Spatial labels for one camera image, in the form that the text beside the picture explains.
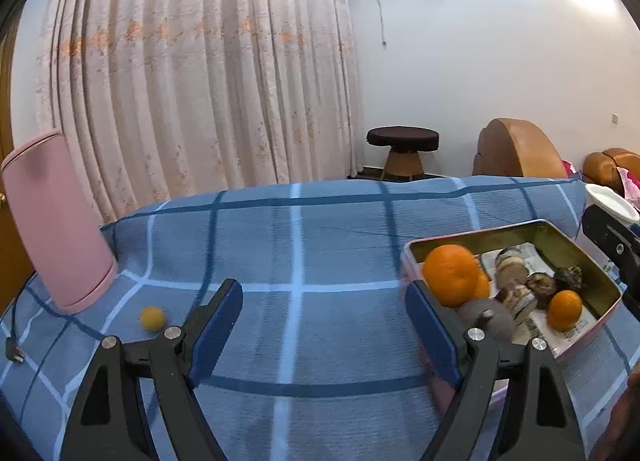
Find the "dark wrinkled passion fruit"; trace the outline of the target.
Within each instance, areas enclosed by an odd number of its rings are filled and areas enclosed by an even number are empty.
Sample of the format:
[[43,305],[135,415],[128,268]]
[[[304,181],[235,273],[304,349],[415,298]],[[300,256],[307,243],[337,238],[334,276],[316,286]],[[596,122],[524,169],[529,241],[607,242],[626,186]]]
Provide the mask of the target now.
[[584,286],[582,268],[579,266],[559,267],[554,272],[553,280],[558,291],[570,290],[579,293]]

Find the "large orange mandarin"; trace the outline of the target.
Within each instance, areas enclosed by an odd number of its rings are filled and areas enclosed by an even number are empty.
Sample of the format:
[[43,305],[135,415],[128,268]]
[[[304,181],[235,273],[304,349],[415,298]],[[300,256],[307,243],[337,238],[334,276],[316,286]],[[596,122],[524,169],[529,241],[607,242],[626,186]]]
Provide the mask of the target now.
[[426,256],[422,275],[440,305],[456,308],[474,294],[480,266],[465,247],[442,244]]

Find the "halved passion fruit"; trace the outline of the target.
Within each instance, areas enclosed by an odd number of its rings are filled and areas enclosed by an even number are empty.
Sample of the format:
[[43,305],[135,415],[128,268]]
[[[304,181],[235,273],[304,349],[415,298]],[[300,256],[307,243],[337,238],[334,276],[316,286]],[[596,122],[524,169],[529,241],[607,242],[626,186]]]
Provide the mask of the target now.
[[523,323],[537,307],[536,297],[526,285],[507,285],[498,291],[495,300],[510,311],[514,325]]

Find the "white paper cup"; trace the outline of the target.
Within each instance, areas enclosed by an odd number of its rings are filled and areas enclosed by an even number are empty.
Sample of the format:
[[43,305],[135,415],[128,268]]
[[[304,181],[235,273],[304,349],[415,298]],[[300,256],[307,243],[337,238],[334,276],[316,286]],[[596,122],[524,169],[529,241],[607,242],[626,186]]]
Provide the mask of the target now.
[[614,190],[600,184],[585,184],[585,188],[587,192],[586,207],[591,205],[600,207],[626,226],[638,224],[638,210]]

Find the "brown leather sofa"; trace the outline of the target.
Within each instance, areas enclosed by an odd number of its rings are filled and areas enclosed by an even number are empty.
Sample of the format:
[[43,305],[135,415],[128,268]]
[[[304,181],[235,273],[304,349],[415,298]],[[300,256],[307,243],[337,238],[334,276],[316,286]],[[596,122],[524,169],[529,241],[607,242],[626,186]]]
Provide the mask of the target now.
[[618,170],[627,169],[638,178],[639,165],[638,153],[623,148],[610,148],[601,152],[592,152],[585,158],[582,177],[585,181],[609,187],[617,194],[624,195],[623,179]]

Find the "orange mandarin right tin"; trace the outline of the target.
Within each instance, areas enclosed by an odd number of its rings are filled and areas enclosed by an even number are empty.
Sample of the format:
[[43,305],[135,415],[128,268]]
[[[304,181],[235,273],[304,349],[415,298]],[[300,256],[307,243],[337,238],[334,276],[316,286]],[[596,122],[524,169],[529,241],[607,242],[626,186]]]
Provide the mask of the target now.
[[582,298],[574,291],[562,290],[552,297],[547,309],[547,323],[558,332],[572,329],[582,315]]

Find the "dark passion fruit in tin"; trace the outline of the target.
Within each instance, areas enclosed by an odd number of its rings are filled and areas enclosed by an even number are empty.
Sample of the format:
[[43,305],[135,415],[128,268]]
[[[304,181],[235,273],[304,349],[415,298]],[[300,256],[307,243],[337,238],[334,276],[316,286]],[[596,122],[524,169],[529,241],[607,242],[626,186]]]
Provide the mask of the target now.
[[537,308],[545,311],[556,294],[554,279],[548,273],[532,273],[527,277],[525,285],[536,297]]

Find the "pink metal tin box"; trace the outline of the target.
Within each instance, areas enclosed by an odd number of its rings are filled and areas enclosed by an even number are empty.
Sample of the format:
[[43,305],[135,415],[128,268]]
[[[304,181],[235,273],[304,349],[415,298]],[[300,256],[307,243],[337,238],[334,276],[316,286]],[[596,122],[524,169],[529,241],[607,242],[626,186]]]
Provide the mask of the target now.
[[439,247],[463,247],[476,262],[477,292],[455,309],[464,325],[516,345],[544,340],[561,365],[594,340],[622,299],[600,265],[542,219],[413,240],[402,256],[409,281],[424,278],[424,261]]

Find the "small yellow fruit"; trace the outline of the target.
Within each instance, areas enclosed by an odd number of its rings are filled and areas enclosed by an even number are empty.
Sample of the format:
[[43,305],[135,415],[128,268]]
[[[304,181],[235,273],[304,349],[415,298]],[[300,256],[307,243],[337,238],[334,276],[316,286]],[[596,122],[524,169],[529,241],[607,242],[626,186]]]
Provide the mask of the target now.
[[165,311],[160,307],[146,306],[140,311],[139,321],[145,332],[160,332],[166,325]]

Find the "small orange in tin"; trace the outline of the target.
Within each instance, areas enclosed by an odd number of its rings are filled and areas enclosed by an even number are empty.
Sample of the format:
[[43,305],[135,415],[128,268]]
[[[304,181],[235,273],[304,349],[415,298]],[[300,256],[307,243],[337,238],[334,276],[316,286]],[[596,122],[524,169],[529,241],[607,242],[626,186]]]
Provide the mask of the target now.
[[473,299],[488,299],[489,296],[490,279],[483,270],[480,270],[477,278],[477,284],[473,293]]

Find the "pink cylindrical appliance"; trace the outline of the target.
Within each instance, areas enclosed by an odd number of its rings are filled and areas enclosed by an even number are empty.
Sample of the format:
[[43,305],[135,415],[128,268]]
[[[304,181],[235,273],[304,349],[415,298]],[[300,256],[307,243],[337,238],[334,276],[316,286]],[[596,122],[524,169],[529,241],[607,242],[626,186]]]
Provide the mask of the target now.
[[117,262],[59,129],[14,149],[1,174],[16,228],[60,311],[73,315],[110,287]]

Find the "blue checked tablecloth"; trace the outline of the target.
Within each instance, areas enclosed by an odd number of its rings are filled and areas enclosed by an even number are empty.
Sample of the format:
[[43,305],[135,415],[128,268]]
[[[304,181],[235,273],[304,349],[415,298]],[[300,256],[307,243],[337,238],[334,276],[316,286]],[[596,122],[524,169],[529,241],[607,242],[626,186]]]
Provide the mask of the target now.
[[222,281],[243,308],[196,390],[231,460],[416,460],[439,425],[404,305],[414,239],[544,219],[576,236],[577,179],[476,176],[339,180],[164,201],[104,230],[118,273],[66,316],[38,278],[2,316],[22,363],[3,361],[1,400],[37,455],[55,460],[100,340],[141,340],[142,308],[181,325]]

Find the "dark round stool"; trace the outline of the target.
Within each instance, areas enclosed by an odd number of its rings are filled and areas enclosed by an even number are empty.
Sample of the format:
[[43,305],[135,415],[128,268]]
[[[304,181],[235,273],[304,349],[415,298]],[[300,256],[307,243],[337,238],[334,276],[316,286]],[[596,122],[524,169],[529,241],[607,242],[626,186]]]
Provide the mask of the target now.
[[412,181],[422,178],[424,168],[421,153],[439,148],[439,133],[433,129],[413,126],[382,126],[367,132],[372,147],[388,148],[388,155],[380,179]]

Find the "pink floral curtain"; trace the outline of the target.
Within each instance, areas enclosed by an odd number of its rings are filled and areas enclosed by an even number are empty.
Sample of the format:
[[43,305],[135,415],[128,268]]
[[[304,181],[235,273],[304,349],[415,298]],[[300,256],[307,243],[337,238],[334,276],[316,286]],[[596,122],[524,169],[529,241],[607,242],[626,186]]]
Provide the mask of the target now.
[[38,125],[105,221],[363,163],[348,0],[48,0],[38,66]]

